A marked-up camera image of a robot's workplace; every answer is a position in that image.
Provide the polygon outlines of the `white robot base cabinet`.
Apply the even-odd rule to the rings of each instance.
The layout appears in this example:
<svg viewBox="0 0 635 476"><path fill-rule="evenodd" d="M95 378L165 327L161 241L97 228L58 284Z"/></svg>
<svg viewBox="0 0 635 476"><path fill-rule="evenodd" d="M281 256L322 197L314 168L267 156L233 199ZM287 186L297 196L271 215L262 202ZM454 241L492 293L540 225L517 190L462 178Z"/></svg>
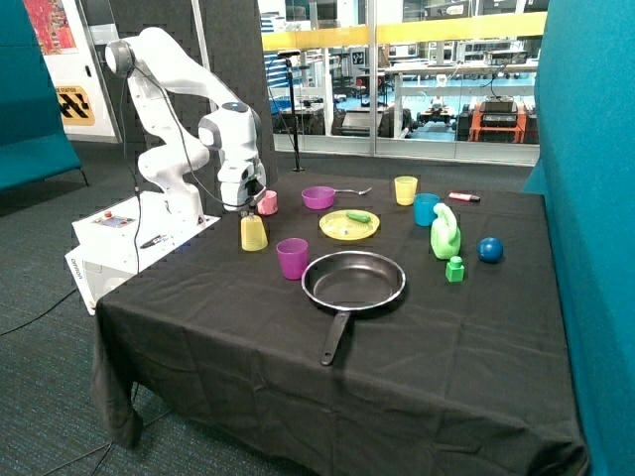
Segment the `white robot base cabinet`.
<svg viewBox="0 0 635 476"><path fill-rule="evenodd" d="M217 217L205 215L194 224L177 223L163 195L151 191L74 221L72 229L78 245L65 254L65 260L87 312L95 314L100 298L217 221ZM167 235L168 239L141 249L143 243L158 235Z"/></svg>

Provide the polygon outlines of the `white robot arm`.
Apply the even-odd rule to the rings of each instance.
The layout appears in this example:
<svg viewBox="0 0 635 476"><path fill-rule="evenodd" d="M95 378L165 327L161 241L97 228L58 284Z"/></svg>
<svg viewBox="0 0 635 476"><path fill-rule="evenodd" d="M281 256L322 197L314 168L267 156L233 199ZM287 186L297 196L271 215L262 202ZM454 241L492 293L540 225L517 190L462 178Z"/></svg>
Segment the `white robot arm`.
<svg viewBox="0 0 635 476"><path fill-rule="evenodd" d="M190 58L166 31L150 27L139 35L110 42L110 70L127 80L143 129L162 145L140 156L142 176L157 185L172 216L187 223L202 217L197 187L184 176L205 166L211 153L220 158L220 202L228 211L255 206L266 192L264 164L257 142L261 121L255 110L214 73ZM196 134L186 130L169 98L171 93L206 98L214 111L202 116Z"/></svg>

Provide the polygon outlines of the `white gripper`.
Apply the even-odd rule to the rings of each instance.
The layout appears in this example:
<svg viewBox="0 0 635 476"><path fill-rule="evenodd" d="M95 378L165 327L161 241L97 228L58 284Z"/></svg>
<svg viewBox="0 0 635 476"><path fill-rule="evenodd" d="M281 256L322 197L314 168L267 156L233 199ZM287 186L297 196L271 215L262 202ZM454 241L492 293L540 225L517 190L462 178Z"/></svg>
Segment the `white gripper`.
<svg viewBox="0 0 635 476"><path fill-rule="evenodd" d="M257 205L267 190L264 165L259 158L246 161L226 159L217 174L223 207L228 211L237 211L249 206L249 214L257 214ZM248 211L240 211L241 218Z"/></svg>

